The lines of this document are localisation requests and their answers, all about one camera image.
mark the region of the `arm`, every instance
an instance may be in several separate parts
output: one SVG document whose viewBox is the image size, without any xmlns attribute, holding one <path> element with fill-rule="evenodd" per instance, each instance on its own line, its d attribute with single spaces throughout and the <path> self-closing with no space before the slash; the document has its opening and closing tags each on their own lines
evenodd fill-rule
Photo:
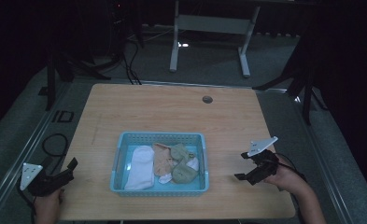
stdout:
<svg viewBox="0 0 367 224">
<path fill-rule="evenodd" d="M 36 224 L 55 224 L 58 221 L 63 193 L 62 189 L 57 189 L 49 196 L 35 199 Z"/>
<path fill-rule="evenodd" d="M 301 177 L 290 169 L 278 166 L 276 174 L 268 176 L 264 182 L 276 185 L 296 196 L 306 224 L 326 223 L 317 195 Z"/>
</svg>

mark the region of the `black cable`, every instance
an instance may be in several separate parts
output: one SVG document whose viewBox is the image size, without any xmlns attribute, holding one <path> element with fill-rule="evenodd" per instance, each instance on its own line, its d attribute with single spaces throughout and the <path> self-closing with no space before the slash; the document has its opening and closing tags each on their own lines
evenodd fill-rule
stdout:
<svg viewBox="0 0 367 224">
<path fill-rule="evenodd" d="M 34 198 L 33 201 L 30 201 L 25 196 L 25 194 L 20 189 L 21 179 L 22 179 L 22 176 L 20 176 L 20 178 L 18 178 L 17 183 L 16 183 L 17 192 L 21 196 L 21 198 L 23 198 L 23 200 L 26 202 L 26 205 L 28 205 L 28 207 L 31 209 L 31 223 L 32 224 L 35 224 L 35 206 L 34 206 L 34 204 L 35 204 L 36 197 Z"/>
<path fill-rule="evenodd" d="M 51 137 L 55 137 L 55 136 L 61 136 L 64 139 L 64 151 L 62 154 L 52 154 L 50 152 L 48 152 L 46 150 L 46 142 L 51 139 Z M 59 166 L 59 164 L 62 162 L 62 159 L 64 158 L 64 156 L 66 156 L 67 153 L 67 149 L 69 148 L 69 142 L 67 140 L 67 137 L 61 133 L 54 133 L 50 136 L 48 136 L 46 139 L 43 140 L 43 144 L 41 145 L 43 151 L 48 154 L 51 157 L 59 157 L 57 164 L 55 164 L 54 168 L 52 169 L 51 173 L 53 174 L 54 171 L 56 170 L 56 168 Z"/>
<path fill-rule="evenodd" d="M 283 157 L 284 159 L 286 159 L 286 160 L 291 164 L 291 166 L 293 166 L 294 170 L 297 170 L 297 169 L 296 169 L 296 166 L 295 166 L 295 165 L 294 165 L 294 163 L 289 159 L 289 157 L 285 156 L 285 155 L 284 155 L 284 154 L 282 154 L 282 153 L 277 153 L 277 152 L 275 152 L 274 154 L 276 154 L 276 155 L 278 155 L 278 156 L 281 156 L 281 157 Z"/>
<path fill-rule="evenodd" d="M 283 167 L 286 167 L 286 168 L 288 168 L 288 169 L 290 169 L 292 172 L 294 172 L 296 175 L 298 175 L 299 177 L 301 177 L 305 182 L 307 182 L 307 180 L 306 180 L 306 178 L 305 178 L 305 176 L 302 174 L 302 173 L 300 173 L 297 169 L 296 169 L 296 167 L 294 166 L 294 164 L 292 163 L 292 166 L 293 167 L 291 167 L 291 166 L 288 166 L 288 165 L 286 165 L 286 164 L 284 164 L 284 163 L 281 163 L 281 162 L 279 162 L 279 161 L 270 161 L 270 160 L 262 160 L 262 161 L 265 161 L 265 162 L 269 162 L 269 163 L 272 163 L 272 164 L 277 164 L 277 165 L 280 165 L 280 166 L 283 166 Z"/>
<path fill-rule="evenodd" d="M 131 44 L 134 44 L 135 52 L 134 52 L 134 56 L 131 59 L 129 64 L 127 62 L 127 58 L 125 57 L 125 54 L 123 54 L 122 59 L 124 60 L 124 63 L 125 63 L 125 72 L 127 74 L 128 79 L 130 80 L 131 84 L 134 85 L 134 82 L 135 82 L 136 85 L 142 85 L 142 83 L 140 82 L 139 77 L 137 76 L 136 72 L 132 69 L 134 58 L 136 57 L 136 54 L 139 50 L 139 47 L 136 45 L 136 43 L 134 41 L 127 40 L 127 42 L 131 43 Z"/>
<path fill-rule="evenodd" d="M 107 69 L 115 64 L 117 64 L 120 61 L 120 58 L 118 56 L 113 56 L 111 57 L 111 60 L 107 63 L 101 63 L 101 64 L 97 64 L 92 66 L 93 69 L 96 69 L 97 71 L 101 71 L 104 69 Z"/>
</svg>

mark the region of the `cable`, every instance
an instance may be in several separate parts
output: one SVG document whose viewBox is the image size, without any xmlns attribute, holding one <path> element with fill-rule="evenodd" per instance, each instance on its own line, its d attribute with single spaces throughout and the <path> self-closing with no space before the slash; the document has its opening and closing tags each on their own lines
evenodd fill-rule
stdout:
<svg viewBox="0 0 367 224">
<path fill-rule="evenodd" d="M 25 196 L 25 194 L 23 194 L 22 190 L 20 189 L 21 179 L 22 179 L 22 176 L 18 178 L 17 183 L 16 183 L 17 192 L 21 196 L 21 198 L 23 198 L 23 200 L 26 202 L 26 205 L 28 205 L 28 207 L 31 209 L 31 223 L 35 224 L 35 206 L 34 204 L 35 204 L 36 197 L 34 198 L 33 201 L 30 201 Z"/>
<path fill-rule="evenodd" d="M 172 33 L 173 31 L 174 31 L 174 29 L 167 30 L 167 31 L 162 32 L 162 33 L 160 33 L 160 34 L 157 34 L 157 35 L 154 35 L 154 36 L 152 36 L 152 37 L 149 37 L 148 39 L 145 39 L 145 40 L 143 40 L 143 41 L 144 41 L 144 42 L 146 42 L 146 41 L 149 41 L 149 40 L 155 39 L 155 38 L 157 38 L 157 37 L 159 37 L 159 36 L 162 36 L 162 35 L 166 35 L 166 34 Z M 132 37 L 133 37 L 133 35 L 131 35 L 130 37 L 128 37 L 128 40 L 130 40 L 130 41 L 137 41 L 137 40 L 133 40 L 133 39 L 132 39 Z"/>
<path fill-rule="evenodd" d="M 80 9 L 80 6 L 83 7 L 84 5 L 83 4 L 79 4 L 78 3 L 78 0 L 76 0 L 76 8 L 78 10 L 78 15 L 79 15 L 79 18 L 80 18 L 80 21 L 81 21 L 81 26 L 83 28 L 83 31 L 88 35 L 90 33 L 90 31 L 87 29 L 88 26 L 86 27 L 84 25 L 84 20 L 83 20 L 83 12 L 82 10 Z M 91 11 L 91 9 L 89 8 L 89 5 L 88 4 L 85 4 L 85 10 L 88 12 L 88 11 Z M 112 25 L 112 18 L 110 16 L 110 5 L 107 1 L 105 1 L 105 5 L 104 5 L 104 10 L 106 11 L 106 15 L 107 15 L 107 25 L 108 25 L 108 36 L 106 36 L 106 39 L 105 39 L 105 42 L 107 42 L 107 50 L 106 50 L 106 53 L 103 57 L 107 57 L 110 53 L 110 51 L 112 50 L 112 42 L 113 42 L 113 25 Z M 107 63 L 102 63 L 102 64 L 97 64 L 97 65 L 88 65 L 89 67 L 97 70 L 97 71 L 100 71 L 100 70 L 103 70 L 103 69 L 106 69 L 108 67 L 111 67 L 112 65 L 118 63 L 120 61 L 120 57 L 118 54 L 116 54 L 116 52 L 114 52 L 111 56 L 111 59 L 109 62 Z"/>
<path fill-rule="evenodd" d="M 293 164 L 293 162 L 287 157 L 287 156 L 285 156 L 285 155 L 283 155 L 283 154 L 280 154 L 280 153 L 274 153 L 274 154 L 276 154 L 276 155 L 278 155 L 278 156 L 283 156 L 285 159 L 287 159 L 289 162 L 290 162 L 290 164 L 291 164 L 291 166 L 288 166 L 288 165 L 286 165 L 286 164 L 284 164 L 284 163 L 281 163 L 281 162 L 279 162 L 279 161 L 270 161 L 270 160 L 262 160 L 262 161 L 265 161 L 265 162 L 269 162 L 269 163 L 272 163 L 272 164 L 277 164 L 277 165 L 280 165 L 280 166 L 283 166 L 283 167 L 285 167 L 285 168 L 288 168 L 288 169 L 290 169 L 292 172 L 294 172 L 296 175 L 298 175 L 299 177 L 301 177 L 305 182 L 307 182 L 307 180 L 306 180 L 306 178 L 305 178 L 305 175 L 304 174 L 302 174 L 302 173 L 300 173 L 297 169 L 296 169 L 296 166 Z"/>
<path fill-rule="evenodd" d="M 48 152 L 46 150 L 46 142 L 51 139 L 51 137 L 55 137 L 55 136 L 61 136 L 64 139 L 64 150 L 62 154 L 52 154 L 50 152 Z M 69 141 L 67 140 L 67 137 L 61 133 L 54 133 L 50 136 L 48 136 L 46 139 L 43 140 L 43 143 L 41 145 L 43 151 L 48 154 L 51 157 L 59 157 L 57 164 L 55 164 L 54 168 L 52 169 L 51 173 L 53 174 L 54 171 L 56 170 L 56 168 L 59 166 L 59 164 L 62 162 L 62 159 L 64 158 L 64 156 L 66 156 L 67 153 L 67 149 L 69 148 Z"/>
<path fill-rule="evenodd" d="M 137 73 L 132 69 L 133 67 L 133 62 L 134 62 L 134 58 L 136 57 L 136 54 L 139 50 L 139 47 L 137 46 L 137 44 L 132 41 L 132 40 L 127 40 L 128 43 L 134 44 L 135 46 L 135 52 L 134 52 L 134 56 L 131 59 L 130 63 L 128 64 L 127 62 L 127 58 L 125 56 L 125 54 L 123 54 L 122 59 L 124 60 L 125 63 L 125 72 L 127 74 L 128 79 L 130 80 L 131 84 L 136 84 L 136 85 L 142 85 L 142 83 L 139 80 L 139 77 L 137 76 Z"/>
</svg>

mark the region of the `white metal stand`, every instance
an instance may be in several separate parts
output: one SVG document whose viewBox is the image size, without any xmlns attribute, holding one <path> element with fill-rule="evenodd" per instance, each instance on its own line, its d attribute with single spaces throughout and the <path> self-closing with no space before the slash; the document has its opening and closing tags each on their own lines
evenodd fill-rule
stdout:
<svg viewBox="0 0 367 224">
<path fill-rule="evenodd" d="M 204 17 L 192 15 L 179 15 L 179 1 L 175 1 L 175 25 L 174 25 L 174 44 L 172 47 L 171 63 L 169 70 L 175 72 L 177 69 L 178 31 L 192 30 L 227 33 L 235 35 L 245 35 L 245 42 L 242 47 L 238 48 L 239 59 L 244 77 L 249 77 L 249 66 L 247 64 L 247 46 L 253 34 L 256 19 L 259 15 L 260 7 L 255 7 L 251 20 Z"/>
</svg>

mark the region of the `basket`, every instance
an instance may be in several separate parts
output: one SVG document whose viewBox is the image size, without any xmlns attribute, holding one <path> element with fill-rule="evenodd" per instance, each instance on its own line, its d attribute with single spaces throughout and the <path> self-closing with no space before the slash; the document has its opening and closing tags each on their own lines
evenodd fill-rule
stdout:
<svg viewBox="0 0 367 224">
<path fill-rule="evenodd" d="M 139 146 L 152 146 L 161 143 L 167 146 L 183 144 L 186 149 L 194 153 L 199 161 L 197 177 L 189 184 L 169 182 L 161 184 L 155 176 L 154 186 L 148 189 L 124 189 L 129 175 L 134 150 Z M 116 150 L 113 169 L 110 177 L 110 189 L 120 196 L 129 197 L 187 197 L 200 196 L 209 188 L 209 173 L 205 139 L 201 133 L 150 133 L 124 132 L 121 133 Z"/>
</svg>

